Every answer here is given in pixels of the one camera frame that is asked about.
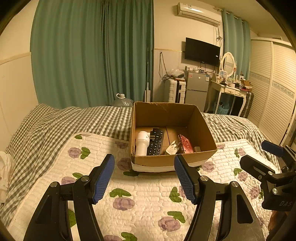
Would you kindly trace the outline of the person's right hand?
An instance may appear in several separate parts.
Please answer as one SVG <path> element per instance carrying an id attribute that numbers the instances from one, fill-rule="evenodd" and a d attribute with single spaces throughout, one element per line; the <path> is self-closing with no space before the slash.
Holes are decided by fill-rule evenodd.
<path id="1" fill-rule="evenodd" d="M 268 231 L 272 231 L 280 221 L 289 215 L 289 212 L 273 210 L 269 219 Z"/>

